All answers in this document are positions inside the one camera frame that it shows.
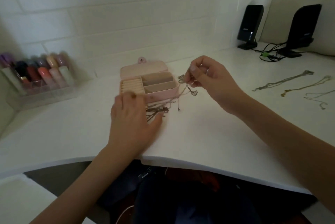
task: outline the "speaker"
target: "speaker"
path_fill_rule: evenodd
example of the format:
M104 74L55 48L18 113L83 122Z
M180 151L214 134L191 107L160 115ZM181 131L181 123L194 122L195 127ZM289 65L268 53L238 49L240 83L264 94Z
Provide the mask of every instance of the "speaker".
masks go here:
M291 51L291 49L308 47L314 39L312 38L316 24L319 19L322 5L308 5L301 7L294 15L290 33L288 35L285 48L279 50L279 54L294 58L301 54Z
M245 9L244 17L241 23L240 31L237 36L238 40L245 41L245 44L238 46L238 48L249 50L257 47L255 41L259 24L261 23L264 13L264 6L262 5L248 5Z

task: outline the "white desk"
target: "white desk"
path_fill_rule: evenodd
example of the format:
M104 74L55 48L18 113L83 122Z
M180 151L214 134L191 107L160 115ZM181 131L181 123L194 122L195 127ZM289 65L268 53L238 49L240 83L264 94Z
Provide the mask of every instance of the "white desk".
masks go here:
M335 89L335 80L302 91L294 89L335 76L335 60L314 54L280 62L264 62L259 54L237 48L208 54L223 63L240 87L279 115L335 145L334 94L322 98L329 103L321 110L304 94ZM176 76L183 74L192 58L168 63ZM253 92L266 83L314 71L278 87ZM89 81L80 96L52 105L22 111L0 140L0 178L38 168L92 160L106 145L110 108L118 93L119 76ZM308 193L277 161L271 150L240 120L224 112L203 89L197 96L180 98L181 111L173 104L158 140L142 156L144 164L185 167Z

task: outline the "clear plastic organizer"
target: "clear plastic organizer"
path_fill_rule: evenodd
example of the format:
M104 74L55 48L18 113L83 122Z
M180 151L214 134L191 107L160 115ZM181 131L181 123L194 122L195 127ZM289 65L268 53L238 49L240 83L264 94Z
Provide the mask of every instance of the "clear plastic organizer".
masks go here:
M14 88L7 94L7 103L16 111L36 108L78 96L78 81L73 77L73 86L60 87L57 83L47 85L43 80L23 84L27 95L22 96Z

